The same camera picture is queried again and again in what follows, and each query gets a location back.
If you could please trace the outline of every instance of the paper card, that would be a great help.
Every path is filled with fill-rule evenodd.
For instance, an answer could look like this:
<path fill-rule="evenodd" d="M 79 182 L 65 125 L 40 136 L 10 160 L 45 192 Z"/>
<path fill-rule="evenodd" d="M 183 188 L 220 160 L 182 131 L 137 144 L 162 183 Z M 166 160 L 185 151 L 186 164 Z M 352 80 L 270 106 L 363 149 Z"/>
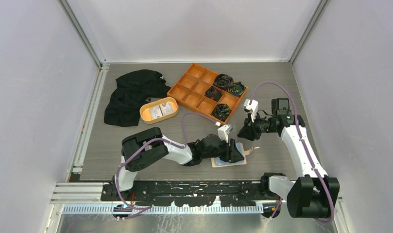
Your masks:
<path fill-rule="evenodd" d="M 252 147 L 249 150 L 243 150 L 243 144 L 238 142 L 238 143 L 236 143 L 236 148 L 239 151 L 239 153 L 241 153 L 243 155 L 243 157 L 245 157 L 244 160 L 236 162 L 236 163 L 228 163 L 228 162 L 222 161 L 219 157 L 211 158 L 212 167 L 244 165 L 247 163 L 246 156 L 248 154 L 252 153 L 254 151 L 254 149 L 257 149 L 259 147 L 255 147 L 255 148 Z"/>

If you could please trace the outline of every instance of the orange compartment organizer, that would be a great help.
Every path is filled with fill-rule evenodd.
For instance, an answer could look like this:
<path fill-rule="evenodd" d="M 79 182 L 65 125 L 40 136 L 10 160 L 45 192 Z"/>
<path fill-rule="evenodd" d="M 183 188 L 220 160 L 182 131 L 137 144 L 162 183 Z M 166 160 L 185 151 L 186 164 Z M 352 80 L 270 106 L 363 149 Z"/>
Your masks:
<path fill-rule="evenodd" d="M 248 87 L 245 86 L 241 96 L 234 96 L 213 85 L 218 75 L 219 73 L 194 63 L 169 90 L 168 96 L 175 98 L 178 104 L 191 111 L 202 113 L 222 124 L 226 124 L 239 106 L 240 101 L 244 98 Z M 216 93 L 221 94 L 221 98 L 218 101 L 205 96 L 206 91 L 212 87 L 216 90 Z M 231 109 L 225 121 L 219 120 L 212 115 L 212 111 L 221 103 L 226 103 Z"/>

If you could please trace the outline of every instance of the metal floor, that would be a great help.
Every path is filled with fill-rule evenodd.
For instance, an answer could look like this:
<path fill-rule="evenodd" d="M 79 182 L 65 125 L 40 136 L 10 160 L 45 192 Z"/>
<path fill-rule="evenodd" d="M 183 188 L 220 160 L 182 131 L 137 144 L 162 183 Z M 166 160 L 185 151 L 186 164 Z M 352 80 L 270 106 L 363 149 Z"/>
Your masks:
<path fill-rule="evenodd" d="M 307 124 L 308 136 L 312 147 L 313 139 L 308 127 L 298 86 L 290 63 L 200 63 L 202 66 L 218 73 L 225 73 L 236 81 L 242 81 L 249 87 L 246 98 L 250 98 L 254 88 L 263 81 L 278 82 L 288 89 L 294 98 L 298 113 Z M 169 86 L 172 86 L 190 66 L 190 63 L 167 64 L 111 64 L 107 73 L 94 126 L 90 136 L 81 180 L 110 180 L 120 163 L 121 141 L 127 136 L 142 130 L 157 126 L 168 138 L 183 143 L 183 133 L 180 121 L 185 113 L 190 112 L 179 107 L 178 114 L 170 119 L 153 125 L 143 121 L 134 127 L 118 127 L 106 125 L 103 122 L 104 110 L 109 103 L 112 92 L 116 89 L 115 79 L 119 76 L 139 69 L 151 69 L 163 74 Z M 255 99 L 259 108 L 271 111 L 271 99 L 284 98 L 285 93 L 276 86 L 262 86 L 256 93 Z M 140 171 L 137 180 L 258 180 L 264 172 L 282 172 L 291 179 L 296 179 L 295 170 L 288 153 L 288 149 L 276 133 L 263 134 L 261 139 L 251 142 L 237 138 L 237 133 L 247 117 L 243 106 L 239 106 L 229 121 L 234 127 L 230 138 L 242 142 L 245 149 L 251 146 L 260 147 L 247 156 L 247 164 L 212 168 L 210 159 L 202 161 L 198 166 L 185 167 L 174 161 L 160 160 L 147 169 Z M 216 133 L 217 127 L 200 116 L 187 116 L 186 131 L 189 141 L 206 137 L 209 133 Z"/>
<path fill-rule="evenodd" d="M 334 223 L 291 218 L 286 205 L 271 222 L 261 214 L 142 215 L 125 222 L 111 215 L 62 215 L 58 233 L 337 233 Z"/>

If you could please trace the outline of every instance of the red wire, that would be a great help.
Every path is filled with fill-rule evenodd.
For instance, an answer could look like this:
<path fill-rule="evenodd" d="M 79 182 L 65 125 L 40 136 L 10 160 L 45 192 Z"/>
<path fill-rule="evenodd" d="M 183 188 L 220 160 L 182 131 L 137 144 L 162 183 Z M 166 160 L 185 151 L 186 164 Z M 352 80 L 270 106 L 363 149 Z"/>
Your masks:
<path fill-rule="evenodd" d="M 135 192 L 133 191 L 133 192 L 132 192 L 132 200 L 131 200 L 131 205 L 133 205 L 133 204 L 132 204 L 132 202 L 133 202 L 134 200 L 135 200 Z"/>

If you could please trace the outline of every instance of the white bracket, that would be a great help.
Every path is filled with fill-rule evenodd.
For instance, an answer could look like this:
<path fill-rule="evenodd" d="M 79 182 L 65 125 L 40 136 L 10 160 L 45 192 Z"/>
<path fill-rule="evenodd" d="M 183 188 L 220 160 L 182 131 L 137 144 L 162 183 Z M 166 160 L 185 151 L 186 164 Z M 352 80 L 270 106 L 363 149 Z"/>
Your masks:
<path fill-rule="evenodd" d="M 218 128 L 218 137 L 220 140 L 229 142 L 228 136 L 229 133 L 232 131 L 232 126 L 229 124 L 222 125 L 221 127 Z"/>
<path fill-rule="evenodd" d="M 245 110 L 251 114 L 251 120 L 254 122 L 256 114 L 258 113 L 258 101 L 252 100 L 252 103 L 250 103 L 250 101 L 250 99 L 246 99 L 243 106 L 245 107 Z"/>

